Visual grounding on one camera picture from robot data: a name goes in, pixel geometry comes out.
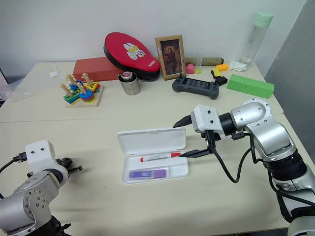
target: water bottle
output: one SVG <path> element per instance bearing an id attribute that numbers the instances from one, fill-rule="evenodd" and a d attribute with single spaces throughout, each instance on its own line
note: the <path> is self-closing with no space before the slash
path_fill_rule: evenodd
<path id="1" fill-rule="evenodd" d="M 244 70 L 248 70 L 251 67 L 273 17 L 273 14 L 269 11 L 257 12 L 251 32 L 239 59 L 239 62 L 246 64 Z"/>

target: framed portrait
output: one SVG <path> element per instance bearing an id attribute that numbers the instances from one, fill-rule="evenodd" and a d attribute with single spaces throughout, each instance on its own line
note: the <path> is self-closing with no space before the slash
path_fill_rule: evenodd
<path id="1" fill-rule="evenodd" d="M 164 80 L 186 75 L 183 38 L 181 35 L 156 38 L 157 53 Z"/>

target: red marker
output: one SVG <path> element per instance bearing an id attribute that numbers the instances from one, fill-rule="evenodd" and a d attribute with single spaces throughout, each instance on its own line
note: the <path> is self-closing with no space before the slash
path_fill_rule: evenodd
<path id="1" fill-rule="evenodd" d="M 168 154 L 161 154 L 161 155 L 141 157 L 140 161 L 141 162 L 145 162 L 145 161 L 154 161 L 154 160 L 168 159 L 168 158 L 172 158 L 172 157 L 177 157 L 180 154 L 181 154 L 180 152 L 175 152 L 175 153 L 168 153 Z"/>

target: red box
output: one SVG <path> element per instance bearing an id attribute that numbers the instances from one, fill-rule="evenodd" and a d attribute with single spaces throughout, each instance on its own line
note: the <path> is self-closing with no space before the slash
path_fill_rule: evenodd
<path id="1" fill-rule="evenodd" d="M 83 73 L 89 74 L 93 81 L 117 80 L 118 74 L 123 70 L 114 66 L 107 58 L 80 59 L 75 62 L 73 76 L 76 80 L 82 80 Z"/>

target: green bottle cap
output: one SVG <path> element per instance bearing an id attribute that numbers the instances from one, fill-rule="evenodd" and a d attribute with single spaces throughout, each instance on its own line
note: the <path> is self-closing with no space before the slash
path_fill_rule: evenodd
<path id="1" fill-rule="evenodd" d="M 261 28 L 267 28 L 273 17 L 274 15 L 270 11 L 259 11 L 256 14 L 254 25 Z"/>

